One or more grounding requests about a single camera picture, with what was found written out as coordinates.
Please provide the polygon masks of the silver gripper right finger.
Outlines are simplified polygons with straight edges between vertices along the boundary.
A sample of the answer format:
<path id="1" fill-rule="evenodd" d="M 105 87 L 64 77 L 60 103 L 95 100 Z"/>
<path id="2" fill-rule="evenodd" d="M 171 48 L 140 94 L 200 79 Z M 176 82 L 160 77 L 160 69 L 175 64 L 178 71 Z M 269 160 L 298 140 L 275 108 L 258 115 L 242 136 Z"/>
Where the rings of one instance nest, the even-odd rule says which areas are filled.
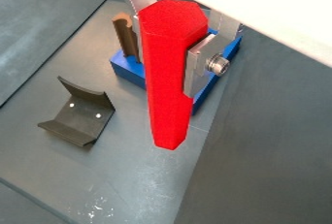
<path id="1" fill-rule="evenodd" d="M 209 33 L 186 52 L 183 92 L 190 98 L 206 85 L 209 73 L 219 77 L 229 68 L 223 51 L 235 38 L 239 22 L 217 10 L 210 10 L 207 27 L 213 33 Z"/>

